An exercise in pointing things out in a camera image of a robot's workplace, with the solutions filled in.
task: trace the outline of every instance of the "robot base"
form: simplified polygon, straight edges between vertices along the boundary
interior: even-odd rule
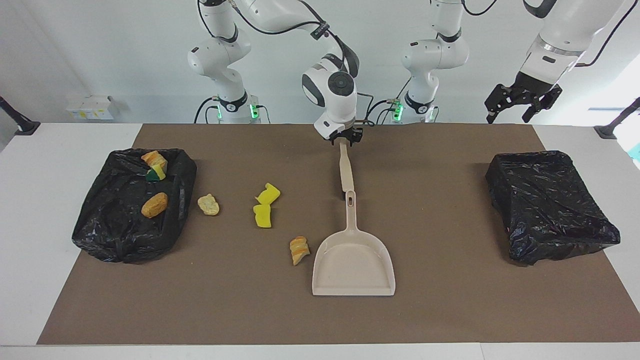
[[[600,138],[606,140],[617,140],[616,135],[613,135],[613,131],[609,126],[594,126],[596,133],[600,136]]]
[[[247,101],[237,111],[229,112],[223,106],[218,110],[218,123],[219,124],[261,124],[260,111],[256,108],[258,106],[258,97],[255,95],[249,96],[250,101]]]

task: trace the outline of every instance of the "black cable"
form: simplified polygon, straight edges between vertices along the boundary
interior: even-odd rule
[[[613,37],[613,34],[616,33],[616,30],[618,30],[620,25],[622,25],[622,23],[629,16],[631,11],[633,11],[633,9],[636,7],[637,4],[638,4],[638,0],[635,0],[633,5],[631,5],[629,10],[627,10],[627,12],[625,13],[625,16],[623,16],[622,19],[620,19],[620,21],[618,21],[618,23],[616,24],[616,27],[613,28],[613,30],[611,31],[611,34],[609,34],[609,36],[607,37],[607,40],[605,40],[604,44],[602,44],[602,47],[600,48],[600,51],[598,52],[596,57],[593,58],[593,60],[590,63],[578,63],[578,64],[575,65],[575,67],[589,67],[589,66],[592,66],[593,64],[595,64],[596,61],[598,61],[598,59],[600,58],[600,55],[602,55],[602,52],[604,51],[605,47],[607,47],[607,44],[609,43],[609,41]]]
[[[366,126],[369,126],[369,127],[374,127],[376,125],[376,123],[371,121],[371,120],[356,120],[355,124],[366,125]]]
[[[400,95],[402,95],[402,92],[406,89],[407,85],[409,85],[409,83],[411,82],[411,79],[413,77],[409,77],[409,80],[406,81],[406,83],[404,83],[404,86],[402,87],[402,89],[400,89],[400,92],[398,93],[398,96],[396,96],[396,99],[400,99]],[[389,112],[391,112],[391,110],[394,108],[394,105],[391,104],[391,106],[389,106],[389,109],[387,109],[387,114],[385,115],[385,118],[382,120],[382,124],[385,123],[385,121],[387,121],[387,115],[389,115]]]
[[[438,112],[436,113],[436,117],[433,118],[433,122],[436,123],[438,122],[438,117],[440,116],[440,108],[438,106],[435,107],[434,111],[438,110]]]
[[[207,26],[207,22],[204,21],[204,16],[202,15],[202,9],[200,7],[200,0],[196,0],[196,3],[198,3],[198,13],[200,14],[200,19],[202,20],[202,24],[204,24],[205,29],[207,29],[207,31],[209,32],[209,35],[211,35],[212,38],[214,38],[215,36],[213,35],[213,33],[211,32],[211,30],[209,29],[209,27]]]
[[[240,17],[244,20],[244,22],[246,22],[246,23],[247,23],[247,25],[251,26],[251,28],[252,28],[252,29],[254,29],[255,31],[258,31],[259,33],[261,33],[261,34],[265,34],[265,35],[280,35],[280,34],[288,33],[288,32],[290,32],[290,31],[292,31],[292,30],[295,30],[295,29],[301,28],[301,27],[306,26],[306,25],[318,25],[318,26],[322,26],[322,23],[321,23],[321,22],[319,22],[319,21],[305,21],[305,22],[301,22],[301,23],[299,23],[298,25],[291,26],[289,29],[284,29],[284,30],[281,30],[281,31],[274,31],[274,32],[271,32],[271,31],[264,31],[264,30],[262,30],[262,29],[259,29],[259,28],[258,28],[258,27],[256,27],[255,25],[253,25],[253,24],[252,24],[252,23],[251,23],[251,22],[250,22],[250,21],[249,21],[249,20],[248,20],[248,19],[247,19],[243,14],[242,14],[242,12],[240,11],[240,9],[239,9],[238,7],[234,6],[234,10],[238,13],[238,15],[240,15]],[[327,33],[329,33],[329,35],[331,35],[331,36],[333,37],[333,39],[336,41],[336,43],[338,43],[338,46],[340,47],[340,50],[342,50],[342,62],[344,63],[344,59],[345,59],[346,55],[345,55],[345,51],[344,51],[344,45],[342,44],[342,40],[340,40],[340,38],[339,38],[336,34],[334,34],[331,30],[327,30],[326,32],[327,32]]]
[[[387,119],[387,115],[389,115],[389,113],[392,111],[391,108],[389,109],[384,109],[382,110],[379,114],[378,114],[378,118],[376,119],[376,125],[384,125],[386,119]],[[382,124],[380,124],[380,117],[382,116],[382,114],[386,114],[385,118],[382,120]]]
[[[373,104],[373,100],[375,99],[373,95],[370,94],[365,94],[362,92],[358,92],[358,95],[360,96],[366,96],[366,97],[370,97],[371,100],[369,100],[369,105],[367,105],[367,113],[369,112],[369,110],[371,109],[371,104]]]
[[[301,28],[301,27],[306,26],[306,25],[318,25],[318,26],[321,25],[320,22],[318,22],[318,21],[305,21],[305,22],[299,23],[298,25],[294,25],[294,26],[290,27],[289,29],[284,29],[284,30],[281,30],[281,31],[275,31],[275,32],[264,31],[262,29],[259,29],[259,28],[255,27],[255,25],[253,25],[246,17],[244,17],[244,15],[240,11],[240,9],[238,9],[238,8],[235,8],[235,9],[236,9],[236,12],[238,13],[238,15],[240,15],[240,17],[244,20],[244,22],[247,23],[247,25],[251,26],[251,28],[254,29],[255,31],[258,31],[259,33],[265,34],[265,35],[280,35],[280,34],[288,33],[288,32],[290,32],[292,30]]]
[[[256,109],[264,109],[264,111],[267,112],[267,121],[269,122],[269,124],[271,123],[271,117],[269,116],[269,109],[267,109],[266,106],[264,105],[258,105],[255,107]]]
[[[209,123],[209,110],[211,110],[211,109],[216,109],[217,110],[218,107],[214,105],[214,106],[210,106],[210,107],[205,109],[205,111],[204,111],[204,120],[205,120],[205,122],[207,124]]]
[[[467,14],[471,15],[471,16],[480,16],[480,15],[484,15],[487,11],[491,10],[491,8],[493,8],[493,6],[495,5],[495,3],[498,0],[493,0],[493,2],[491,3],[491,5],[489,5],[488,8],[484,9],[483,11],[479,12],[479,13],[472,13],[468,8],[467,8],[467,0],[462,0],[462,7],[465,8],[465,11],[467,12]]]
[[[309,12],[311,13],[311,15],[313,15],[319,22],[324,22],[324,19],[320,16],[320,14],[318,14],[317,11],[315,11],[311,5],[309,5],[306,1],[303,0],[299,0],[299,2],[302,3],[302,5],[304,5],[307,10],[309,10]]]
[[[369,115],[371,115],[371,113],[373,112],[373,110],[375,110],[378,106],[385,104],[387,102],[387,100],[380,100],[378,102],[376,102],[376,104],[374,106],[371,107],[370,110],[367,111],[367,115],[365,115],[364,120],[369,120]]]
[[[193,119],[194,124],[198,123],[198,116],[200,116],[200,112],[202,111],[202,108],[204,108],[205,104],[207,104],[207,102],[209,101],[213,101],[213,98],[208,97],[205,101],[202,102],[202,104],[200,104],[198,111],[196,111],[196,117]]]

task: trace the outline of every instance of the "yellow sponge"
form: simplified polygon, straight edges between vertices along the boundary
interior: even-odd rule
[[[263,229],[271,228],[271,206],[256,205],[253,207],[253,213],[255,214],[255,223],[258,227]]]
[[[166,175],[164,174],[161,165],[154,165],[151,167],[151,170],[147,171],[147,176],[145,176],[145,178],[150,183],[156,183],[166,179]]]
[[[265,185],[264,187],[265,190],[260,193],[260,195],[255,199],[258,200],[258,202],[262,205],[271,205],[274,201],[276,201],[277,198],[280,197],[280,190],[269,183],[267,183],[267,185]]]

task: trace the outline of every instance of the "white table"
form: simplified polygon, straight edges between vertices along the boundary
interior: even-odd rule
[[[0,359],[640,359],[640,343],[35,346],[80,251],[70,234],[84,196],[109,152],[130,148],[140,127],[42,124],[0,152]],[[573,158],[620,229],[622,244],[606,253],[639,307],[640,171],[615,141],[599,139],[590,127],[535,130],[546,149]]]

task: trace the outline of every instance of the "green indicator light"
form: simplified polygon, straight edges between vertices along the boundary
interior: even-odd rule
[[[251,106],[251,117],[254,119],[257,119],[260,116],[260,112],[258,111],[258,109],[255,108],[253,104],[251,104],[250,106]]]
[[[394,121],[400,122],[402,119],[402,112],[404,111],[404,105],[396,103],[396,112],[394,113]]]

